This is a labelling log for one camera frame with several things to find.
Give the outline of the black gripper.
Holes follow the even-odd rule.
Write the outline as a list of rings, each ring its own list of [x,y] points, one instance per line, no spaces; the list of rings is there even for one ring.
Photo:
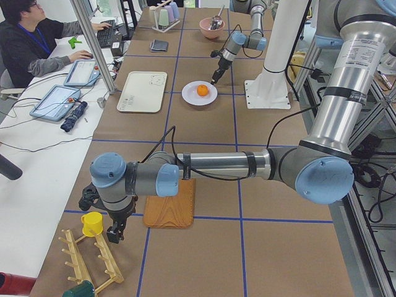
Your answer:
[[[105,210],[113,221],[113,224],[106,231],[108,241],[111,243],[119,243],[124,240],[123,233],[127,224],[127,219],[136,212],[136,205],[130,204],[121,210],[110,210],[108,208],[105,208]]]
[[[224,72],[228,70],[231,66],[231,61],[224,57],[221,57],[218,62],[218,69],[213,73],[211,84],[215,85],[223,76]]]

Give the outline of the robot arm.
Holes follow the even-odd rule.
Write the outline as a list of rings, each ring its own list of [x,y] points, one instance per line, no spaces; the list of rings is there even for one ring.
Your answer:
[[[221,50],[211,52],[211,57],[220,57],[218,69],[213,73],[210,83],[215,85],[230,68],[235,57],[241,48],[263,51],[267,45],[264,37],[262,21],[264,12],[270,7],[272,1],[268,0],[249,0],[230,2],[230,9],[233,12],[248,14],[251,17],[251,31],[246,35],[239,31],[232,32]]]
[[[344,198],[354,180],[348,142],[381,57],[395,44],[395,2],[319,1],[314,44],[339,54],[311,131],[297,146],[235,153],[152,150],[134,162],[103,153],[90,165],[92,181],[80,209],[106,211],[113,221],[108,239],[118,243],[139,196],[175,196],[180,180],[199,176],[276,180],[317,204]]]

